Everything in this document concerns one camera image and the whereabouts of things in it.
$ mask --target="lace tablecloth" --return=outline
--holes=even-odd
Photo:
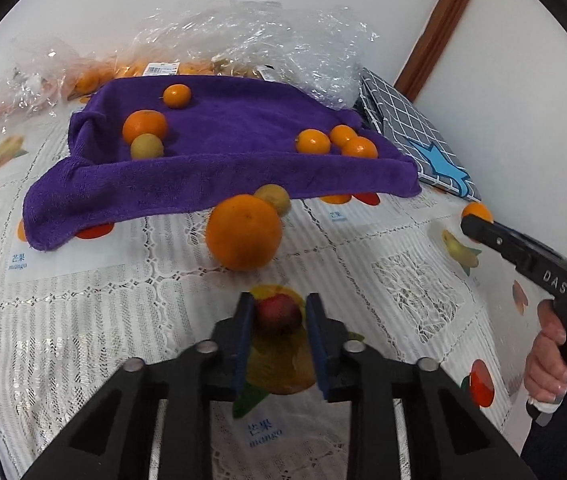
[[[429,187],[409,200],[381,195],[374,207],[295,200],[275,260],[242,274],[210,256],[202,236],[208,211],[122,222],[102,238],[37,253],[16,235],[23,197],[68,154],[70,113],[58,108],[55,117],[29,119],[20,127],[28,153],[0,168],[0,456],[9,479],[25,473],[126,358],[175,357],[206,338],[231,315],[239,293],[257,283],[319,292],[329,316],[385,355],[409,362],[431,356],[459,383],[480,358],[495,383],[484,413],[503,426],[534,316],[519,324],[520,348],[505,332],[494,336],[519,330],[495,326],[501,316],[487,308],[501,312],[509,301],[502,313],[515,312],[512,279],[488,254],[466,276],[441,241],[445,228],[469,242],[459,231],[464,201]],[[499,299],[495,282],[503,280],[507,294]],[[233,421],[225,404],[212,412],[217,478],[345,478],[348,406],[323,404],[316,387],[270,396],[252,420]],[[251,422],[264,421],[289,437],[251,447]],[[401,424],[398,431],[409,478]]]

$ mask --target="finger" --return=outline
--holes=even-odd
[[[531,355],[537,359],[542,370],[561,383],[567,383],[567,365],[564,363],[559,347],[542,333],[538,334],[532,345]]]
[[[541,332],[552,339],[556,344],[563,345],[566,342],[566,329],[561,324],[561,320],[552,309],[552,301],[544,300],[537,307]]]
[[[567,392],[567,382],[560,381],[545,371],[534,356],[531,356],[526,376],[534,381],[541,389],[554,396],[563,397]]]
[[[523,380],[523,385],[525,389],[528,390],[530,396],[540,402],[554,402],[556,399],[554,394],[550,393],[548,390],[544,390],[528,376]]]

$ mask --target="purple towel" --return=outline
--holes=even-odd
[[[162,95],[182,83],[192,102],[171,110]],[[136,110],[166,115],[165,156],[130,160],[121,136]],[[325,133],[348,124],[372,140],[378,159],[304,155],[294,139],[306,128]],[[420,191],[414,161],[385,137],[361,127],[353,110],[324,107],[296,88],[227,76],[150,76],[107,84],[68,132],[70,156],[28,191],[23,222],[29,243],[52,250],[82,229],[142,216],[206,209],[263,184],[279,184],[292,198]]]

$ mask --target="yellow citrus fruit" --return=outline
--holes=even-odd
[[[254,192],[254,196],[274,207],[279,216],[285,216],[292,207],[288,192],[276,184],[266,184],[260,187]]]
[[[142,160],[144,158],[157,158],[163,156],[163,142],[152,134],[143,134],[132,141],[130,145],[130,158]]]
[[[339,146],[339,148],[343,148],[343,145],[348,142],[348,140],[354,139],[355,137],[357,137],[357,132],[345,124],[339,124],[339,126],[335,126],[330,131],[330,141]]]
[[[319,130],[303,130],[295,139],[299,153],[312,153],[313,155],[326,155],[330,153],[330,139]]]

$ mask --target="wooden door frame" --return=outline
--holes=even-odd
[[[395,87],[414,101],[433,72],[470,0],[439,0]]]

